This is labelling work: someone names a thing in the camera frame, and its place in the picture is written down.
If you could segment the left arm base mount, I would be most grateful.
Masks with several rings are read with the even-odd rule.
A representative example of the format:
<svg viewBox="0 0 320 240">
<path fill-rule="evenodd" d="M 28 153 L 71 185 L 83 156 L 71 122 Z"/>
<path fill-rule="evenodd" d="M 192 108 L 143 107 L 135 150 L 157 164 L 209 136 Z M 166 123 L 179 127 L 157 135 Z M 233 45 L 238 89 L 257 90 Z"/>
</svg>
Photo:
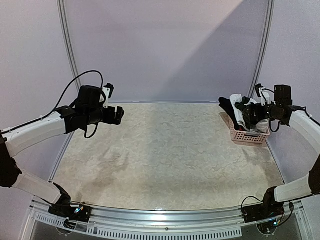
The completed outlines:
<svg viewBox="0 0 320 240">
<path fill-rule="evenodd" d="M 48 212 L 52 215 L 88 223 L 91 218 L 93 208 L 85 203 L 54 204 L 49 207 Z"/>
</svg>

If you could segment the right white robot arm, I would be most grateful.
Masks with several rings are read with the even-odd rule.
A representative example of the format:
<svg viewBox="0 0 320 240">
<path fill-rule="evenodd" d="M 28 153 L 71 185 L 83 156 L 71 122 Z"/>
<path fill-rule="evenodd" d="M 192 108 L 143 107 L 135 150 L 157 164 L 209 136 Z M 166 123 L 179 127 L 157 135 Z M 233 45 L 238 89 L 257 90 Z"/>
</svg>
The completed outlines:
<svg viewBox="0 0 320 240">
<path fill-rule="evenodd" d="M 261 84 L 255 86 L 261 103 L 250 104 L 242 110 L 244 120 L 255 125 L 262 120 L 278 121 L 278 125 L 293 128 L 317 151 L 320 151 L 320 123 L 313 119 L 306 107 L 293 105 L 289 85 L 275 85 L 274 99 L 270 100 L 269 89 Z M 317 159 L 309 173 L 288 184 L 269 188 L 259 206 L 262 218 L 269 218 L 285 202 L 320 194 L 320 160 Z"/>
</svg>

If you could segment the white green raglan t-shirt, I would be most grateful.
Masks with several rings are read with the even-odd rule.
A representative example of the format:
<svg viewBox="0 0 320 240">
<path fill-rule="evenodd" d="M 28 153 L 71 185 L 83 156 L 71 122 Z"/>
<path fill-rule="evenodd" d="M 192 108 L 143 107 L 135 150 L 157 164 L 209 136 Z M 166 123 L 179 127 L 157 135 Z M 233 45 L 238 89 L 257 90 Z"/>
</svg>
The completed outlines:
<svg viewBox="0 0 320 240">
<path fill-rule="evenodd" d="M 250 123 L 245 120 L 244 109 L 249 105 L 257 104 L 257 102 L 249 97 L 242 97 L 241 94 L 232 94 L 230 103 L 234 111 L 236 123 L 241 126 L 246 132 L 264 133 L 268 132 L 268 120 L 264 119 L 258 123 Z"/>
</svg>

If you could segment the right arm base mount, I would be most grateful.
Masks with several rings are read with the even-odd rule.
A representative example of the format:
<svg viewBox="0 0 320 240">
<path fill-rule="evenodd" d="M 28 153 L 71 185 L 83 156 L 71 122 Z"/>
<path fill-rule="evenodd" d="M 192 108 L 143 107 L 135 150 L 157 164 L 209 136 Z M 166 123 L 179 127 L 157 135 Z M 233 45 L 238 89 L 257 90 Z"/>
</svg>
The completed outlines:
<svg viewBox="0 0 320 240">
<path fill-rule="evenodd" d="M 282 215 L 284 210 L 284 204 L 272 204 L 265 205 L 263 203 L 243 206 L 241 212 L 245 223 L 257 222 L 261 220 L 267 220 Z"/>
</svg>

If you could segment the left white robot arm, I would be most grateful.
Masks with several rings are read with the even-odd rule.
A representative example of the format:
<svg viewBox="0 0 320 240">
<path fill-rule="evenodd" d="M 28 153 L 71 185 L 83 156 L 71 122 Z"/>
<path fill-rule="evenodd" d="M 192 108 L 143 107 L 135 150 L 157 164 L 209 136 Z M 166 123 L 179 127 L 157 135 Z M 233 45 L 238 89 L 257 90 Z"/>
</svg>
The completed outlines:
<svg viewBox="0 0 320 240">
<path fill-rule="evenodd" d="M 70 217 L 75 210 L 69 194 L 58 184 L 22 171 L 14 158 L 22 151 L 53 137 L 77 130 L 87 132 L 90 125 L 120 125 L 125 111 L 120 106 L 109 106 L 113 90 L 110 83 L 103 87 L 82 86 L 77 98 L 69 106 L 55 108 L 48 116 L 1 131 L 1 187 L 30 193 L 54 205 L 63 217 Z"/>
</svg>

